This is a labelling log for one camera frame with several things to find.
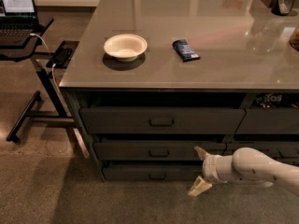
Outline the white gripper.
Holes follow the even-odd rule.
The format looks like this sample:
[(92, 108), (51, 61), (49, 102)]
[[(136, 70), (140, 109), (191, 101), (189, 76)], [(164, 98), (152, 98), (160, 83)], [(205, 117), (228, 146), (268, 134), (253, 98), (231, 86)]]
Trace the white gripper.
[(188, 191), (188, 195), (196, 197), (212, 187), (212, 184), (232, 182), (234, 170), (232, 166), (233, 156), (209, 155), (201, 147), (195, 147), (198, 157), (203, 162), (203, 177), (197, 176)]

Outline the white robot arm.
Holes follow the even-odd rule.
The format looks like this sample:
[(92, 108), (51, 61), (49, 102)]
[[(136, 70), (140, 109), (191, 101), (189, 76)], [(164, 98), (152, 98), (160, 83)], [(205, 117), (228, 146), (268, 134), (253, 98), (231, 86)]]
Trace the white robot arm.
[(242, 147), (232, 155), (222, 156), (194, 148), (203, 162), (199, 175), (188, 194), (198, 196), (214, 184), (235, 183), (244, 186), (271, 187), (273, 184), (299, 195), (299, 168), (275, 161), (250, 147)]

